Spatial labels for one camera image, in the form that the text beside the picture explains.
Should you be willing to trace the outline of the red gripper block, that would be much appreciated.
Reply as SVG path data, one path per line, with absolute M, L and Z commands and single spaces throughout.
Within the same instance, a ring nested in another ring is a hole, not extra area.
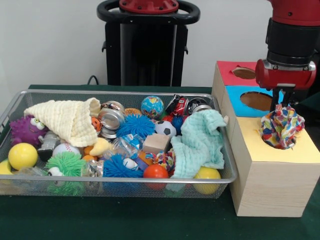
M 257 84 L 264 89 L 272 90 L 270 111 L 273 112 L 279 102 L 282 89 L 306 90 L 311 87 L 316 78 L 317 68 L 313 61 L 305 67 L 287 67 L 272 64 L 266 59 L 259 59 L 255 67 L 255 79 Z M 288 104 L 293 107 L 296 104 L 295 92 L 288 92 Z

